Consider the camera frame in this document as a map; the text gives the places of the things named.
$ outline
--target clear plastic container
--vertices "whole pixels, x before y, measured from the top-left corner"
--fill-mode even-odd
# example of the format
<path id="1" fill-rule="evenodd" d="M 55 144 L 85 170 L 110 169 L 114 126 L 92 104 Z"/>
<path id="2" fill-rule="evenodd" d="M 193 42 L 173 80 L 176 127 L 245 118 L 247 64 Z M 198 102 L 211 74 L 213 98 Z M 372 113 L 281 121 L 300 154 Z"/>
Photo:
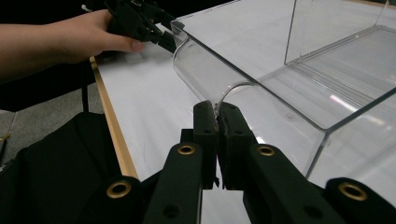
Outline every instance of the clear plastic container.
<path id="1" fill-rule="evenodd" d="M 351 177 L 396 205 L 395 6 L 243 0 L 172 25 L 199 99 L 237 105 L 311 182 Z"/>

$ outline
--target transparent acrylic box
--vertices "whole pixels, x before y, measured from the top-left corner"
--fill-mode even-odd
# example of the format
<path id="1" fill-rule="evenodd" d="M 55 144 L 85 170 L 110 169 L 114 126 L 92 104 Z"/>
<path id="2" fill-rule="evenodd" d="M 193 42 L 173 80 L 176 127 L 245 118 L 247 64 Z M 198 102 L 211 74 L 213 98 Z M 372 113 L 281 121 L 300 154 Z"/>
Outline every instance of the transparent acrylic box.
<path id="1" fill-rule="evenodd" d="M 391 2 L 241 0 L 172 28 L 174 67 L 199 99 L 237 105 L 311 182 L 351 177 L 396 205 Z"/>

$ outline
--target brass insert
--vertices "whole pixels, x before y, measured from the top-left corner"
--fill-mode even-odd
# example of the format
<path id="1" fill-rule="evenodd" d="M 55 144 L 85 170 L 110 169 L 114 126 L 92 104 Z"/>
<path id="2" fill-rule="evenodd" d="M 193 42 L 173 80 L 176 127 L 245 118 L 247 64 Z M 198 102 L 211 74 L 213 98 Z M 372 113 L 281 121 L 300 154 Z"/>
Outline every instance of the brass insert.
<path id="1" fill-rule="evenodd" d="M 190 155 L 192 153 L 194 153 L 195 148 L 192 146 L 182 146 L 180 148 L 177 149 L 178 153 L 180 153 L 181 155 Z"/>
<path id="2" fill-rule="evenodd" d="M 131 191 L 131 188 L 131 184 L 125 180 L 116 181 L 107 188 L 107 197 L 112 199 L 122 198 Z"/>
<path id="3" fill-rule="evenodd" d="M 362 202 L 367 199 L 367 193 L 359 186 L 344 182 L 338 186 L 338 189 L 353 200 Z"/>
<path id="4" fill-rule="evenodd" d="M 262 154 L 263 156 L 274 156 L 275 151 L 270 147 L 258 147 L 257 151 Z"/>

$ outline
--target gray floor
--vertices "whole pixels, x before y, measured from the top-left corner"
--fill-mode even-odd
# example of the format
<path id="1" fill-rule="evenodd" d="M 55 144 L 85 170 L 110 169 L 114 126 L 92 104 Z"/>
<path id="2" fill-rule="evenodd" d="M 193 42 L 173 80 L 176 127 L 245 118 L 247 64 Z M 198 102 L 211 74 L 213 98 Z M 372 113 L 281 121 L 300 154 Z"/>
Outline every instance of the gray floor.
<path id="1" fill-rule="evenodd" d="M 95 83 L 88 87 L 88 98 L 90 112 L 104 113 Z M 0 110 L 0 137 L 9 134 L 3 163 L 13 159 L 22 148 L 60 128 L 82 110 L 81 90 L 16 113 Z"/>

